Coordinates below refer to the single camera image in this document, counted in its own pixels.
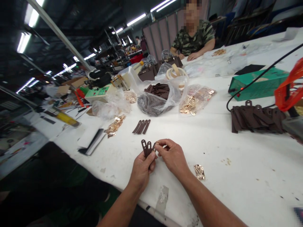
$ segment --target camouflage shirt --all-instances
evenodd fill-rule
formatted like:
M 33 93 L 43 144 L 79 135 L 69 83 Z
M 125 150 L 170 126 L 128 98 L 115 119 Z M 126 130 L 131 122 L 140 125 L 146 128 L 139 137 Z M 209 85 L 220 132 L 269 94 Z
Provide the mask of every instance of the camouflage shirt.
M 172 44 L 172 47 L 178 49 L 184 56 L 198 52 L 204 45 L 215 38 L 212 25 L 207 20 L 200 20 L 199 30 L 193 37 L 190 37 L 186 28 L 181 29 Z

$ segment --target red container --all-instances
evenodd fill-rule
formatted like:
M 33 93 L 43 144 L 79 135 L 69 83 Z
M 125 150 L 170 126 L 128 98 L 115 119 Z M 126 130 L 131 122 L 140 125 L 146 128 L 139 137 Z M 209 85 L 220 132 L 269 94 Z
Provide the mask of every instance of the red container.
M 131 58 L 131 59 L 130 59 L 130 62 L 131 62 L 132 64 L 134 64 L 134 63 L 140 62 L 142 59 L 143 59 L 143 54 L 140 54 L 140 55 L 137 55 L 137 56 Z

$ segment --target handbag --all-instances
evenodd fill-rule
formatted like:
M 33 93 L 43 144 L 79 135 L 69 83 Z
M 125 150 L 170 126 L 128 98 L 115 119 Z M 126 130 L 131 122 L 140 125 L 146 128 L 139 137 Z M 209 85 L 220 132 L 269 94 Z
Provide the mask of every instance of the handbag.
M 139 76 L 140 80 L 142 80 L 142 81 L 155 80 L 156 75 L 157 75 L 157 71 L 156 71 L 155 65 L 142 69 L 138 73 L 138 76 Z
M 178 68 L 181 68 L 181 67 L 183 66 L 180 57 L 177 57 L 177 56 L 173 56 L 173 57 L 170 57 L 170 58 L 163 59 L 163 60 L 159 61 L 158 67 L 160 68 L 160 66 L 161 66 L 164 62 L 167 62 L 167 63 L 169 63 L 170 65 L 176 64 L 176 66 L 177 66 Z

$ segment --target cardboard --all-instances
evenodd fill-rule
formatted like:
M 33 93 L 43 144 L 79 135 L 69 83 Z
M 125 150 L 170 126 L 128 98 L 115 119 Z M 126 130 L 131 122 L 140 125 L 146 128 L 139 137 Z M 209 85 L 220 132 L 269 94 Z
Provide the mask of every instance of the cardboard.
M 86 112 L 86 114 L 88 114 L 88 115 L 90 115 L 90 116 L 94 116 L 93 113 L 92 113 L 92 108 L 90 108 L 90 109 Z
M 64 82 L 62 85 L 69 85 L 69 86 L 71 86 L 72 89 L 77 89 L 78 87 L 83 85 L 84 81 L 86 81 L 86 80 L 87 80 L 86 77 L 77 77 L 77 78 L 73 78 L 69 81 Z
M 61 97 L 63 95 L 66 95 L 66 94 L 70 93 L 69 88 L 70 88 L 70 86 L 68 86 L 68 85 L 58 87 L 58 91 L 56 93 L 56 96 Z

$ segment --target forearm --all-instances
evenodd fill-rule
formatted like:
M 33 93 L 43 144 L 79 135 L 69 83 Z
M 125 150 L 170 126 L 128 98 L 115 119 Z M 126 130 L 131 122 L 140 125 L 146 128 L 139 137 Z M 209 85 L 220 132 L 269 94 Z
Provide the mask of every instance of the forearm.
M 180 177 L 190 200 L 204 227 L 246 226 L 220 200 L 218 200 L 190 171 Z
M 127 186 L 97 227 L 127 227 L 141 193 Z
M 199 55 L 202 56 L 206 52 L 213 50 L 214 47 L 215 47 L 215 44 L 216 44 L 215 39 L 212 39 L 212 40 L 208 41 L 205 44 L 205 46 L 201 50 L 198 51 Z

